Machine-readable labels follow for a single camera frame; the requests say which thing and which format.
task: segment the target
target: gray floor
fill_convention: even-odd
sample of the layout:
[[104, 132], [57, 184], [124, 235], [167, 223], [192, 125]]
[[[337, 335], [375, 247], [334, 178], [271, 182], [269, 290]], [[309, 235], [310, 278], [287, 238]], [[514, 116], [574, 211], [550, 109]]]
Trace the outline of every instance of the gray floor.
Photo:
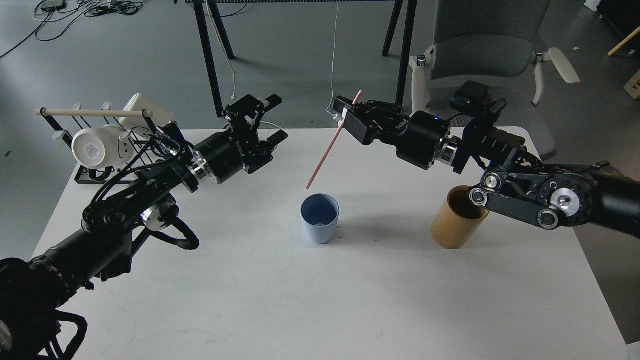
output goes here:
[[[582, 79], [579, 85], [566, 85], [546, 64], [546, 94], [537, 110], [556, 134], [558, 155], [553, 162], [609, 160], [627, 176], [640, 179], [640, 102], [622, 89], [640, 61], [626, 51], [606, 56], [621, 38], [583, 2], [552, 2], [539, 32], [541, 46], [562, 49]], [[31, 12], [37, 3], [0, 0], [0, 52], [37, 27]], [[221, 13], [240, 6], [220, 5]], [[238, 98], [276, 93], [284, 103], [266, 121], [284, 127], [333, 127], [324, 109], [332, 96], [336, 8], [335, 3], [249, 4], [225, 19], [239, 57], [233, 62]], [[414, 54], [431, 42], [433, 8], [432, 1], [419, 4]], [[363, 88], [363, 99], [394, 100], [401, 29], [391, 56], [380, 56], [391, 9], [392, 3], [386, 2], [340, 4], [336, 95], [351, 97]], [[66, 23], [48, 24], [40, 36], [53, 37]], [[223, 102], [230, 103], [231, 75], [216, 46], [214, 56]], [[434, 86], [455, 82], [461, 83], [457, 79]], [[516, 79], [491, 79], [490, 85], [506, 85], [524, 96], [534, 93], [531, 69]], [[75, 164], [68, 149], [51, 139], [51, 129], [35, 116], [35, 109], [70, 108], [77, 102], [100, 108], [105, 101], [121, 108], [133, 94], [143, 92], [174, 111], [183, 129], [223, 125], [214, 116], [193, 11], [182, 1], [173, 5], [151, 0], [132, 17], [81, 18], [52, 42], [32, 38], [0, 60], [0, 89], [2, 258], [31, 257]], [[409, 104], [409, 91], [405, 99]], [[79, 219], [70, 221], [79, 224]], [[640, 241], [594, 225], [576, 233], [625, 341], [640, 341]]]

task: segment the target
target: pink straw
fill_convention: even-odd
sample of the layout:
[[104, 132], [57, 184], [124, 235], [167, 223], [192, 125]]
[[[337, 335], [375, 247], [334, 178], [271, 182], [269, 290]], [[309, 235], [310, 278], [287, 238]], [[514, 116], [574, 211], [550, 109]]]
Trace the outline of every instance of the pink straw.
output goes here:
[[[356, 95], [356, 98], [353, 99], [353, 105], [354, 106], [356, 104], [358, 104], [358, 100], [359, 100], [361, 95], [362, 95], [362, 90], [358, 91], [358, 95]], [[331, 139], [331, 143], [329, 144], [329, 147], [326, 148], [326, 151], [324, 152], [324, 155], [323, 155], [322, 159], [320, 160], [320, 163], [316, 167], [316, 171], [314, 171], [314, 174], [311, 176], [311, 179], [307, 183], [307, 187], [306, 187], [307, 190], [309, 190], [309, 188], [311, 187], [311, 184], [316, 179], [316, 175], [318, 175], [318, 172], [320, 171], [320, 168], [322, 167], [322, 164], [324, 163], [327, 155], [329, 155], [329, 152], [331, 151], [331, 148], [333, 147], [336, 139], [338, 139], [338, 135], [340, 135], [340, 132], [342, 131], [343, 127], [344, 127], [344, 119], [342, 119], [342, 121], [340, 122], [340, 126], [338, 126], [338, 130], [336, 130], [335, 134], [333, 135], [333, 138]]]

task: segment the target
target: bamboo cup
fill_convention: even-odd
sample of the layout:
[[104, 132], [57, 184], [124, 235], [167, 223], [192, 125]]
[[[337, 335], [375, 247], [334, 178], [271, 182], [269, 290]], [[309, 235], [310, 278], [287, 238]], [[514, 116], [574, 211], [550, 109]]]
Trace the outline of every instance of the bamboo cup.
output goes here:
[[459, 249], [482, 224], [489, 211], [473, 205], [468, 196], [469, 186], [456, 186], [431, 224], [431, 235], [445, 249]]

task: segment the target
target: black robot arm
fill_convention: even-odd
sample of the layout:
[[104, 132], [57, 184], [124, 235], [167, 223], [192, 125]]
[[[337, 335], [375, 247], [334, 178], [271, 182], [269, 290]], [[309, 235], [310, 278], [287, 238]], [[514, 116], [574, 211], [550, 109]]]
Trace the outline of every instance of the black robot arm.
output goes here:
[[[179, 209], [171, 190], [183, 184], [195, 192], [206, 177], [223, 183], [241, 169], [251, 174], [269, 163], [272, 152], [287, 134], [278, 131], [260, 141], [257, 130], [265, 112], [281, 102], [277, 95], [267, 101], [243, 97], [227, 107], [229, 129], [196, 146], [185, 141], [175, 123], [156, 128], [147, 119], [154, 136], [146, 146], [155, 147], [164, 160], [138, 168], [125, 167], [83, 211], [82, 229], [41, 256], [28, 262], [0, 261], [0, 359], [35, 358], [43, 349], [51, 358], [71, 359], [84, 339], [86, 321], [56, 309], [78, 289], [93, 289], [94, 277], [107, 281], [131, 272], [133, 256], [150, 236], [183, 249], [196, 249], [200, 242], [178, 218]], [[127, 175], [137, 179], [108, 197], [115, 183]], [[162, 233], [171, 225], [182, 233], [183, 239]], [[143, 230], [133, 239], [132, 232], [139, 227]], [[60, 322], [78, 326], [66, 350], [56, 340]]]
[[593, 166], [547, 165], [527, 151], [525, 139], [497, 129], [506, 107], [493, 101], [489, 88], [468, 81], [451, 107], [467, 115], [462, 138], [450, 136], [451, 119], [418, 111], [411, 117], [384, 102], [355, 106], [338, 96], [333, 109], [360, 143], [375, 139], [393, 145], [397, 156], [424, 170], [435, 161], [460, 174], [469, 159], [484, 169], [469, 198], [476, 205], [543, 229], [593, 222], [640, 238], [640, 183], [607, 162]]

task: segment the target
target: office chair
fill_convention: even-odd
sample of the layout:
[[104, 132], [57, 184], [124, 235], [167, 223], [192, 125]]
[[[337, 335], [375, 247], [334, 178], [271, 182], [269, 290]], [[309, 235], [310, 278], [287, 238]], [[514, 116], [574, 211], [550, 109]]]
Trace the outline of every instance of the office chair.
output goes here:
[[[412, 56], [413, 111], [427, 111], [446, 117], [455, 88], [429, 88], [430, 79], [453, 76], [494, 76], [514, 78], [534, 65], [537, 105], [543, 92], [542, 63], [554, 63], [567, 83], [580, 79], [564, 54], [555, 48], [534, 52], [533, 39], [547, 12], [550, 0], [438, 0], [433, 45], [424, 56]], [[492, 88], [493, 98], [505, 98], [508, 106], [499, 120], [501, 126], [526, 129], [542, 160], [556, 154], [556, 145], [547, 125], [522, 96], [505, 88]], [[468, 118], [458, 118], [464, 126]]]

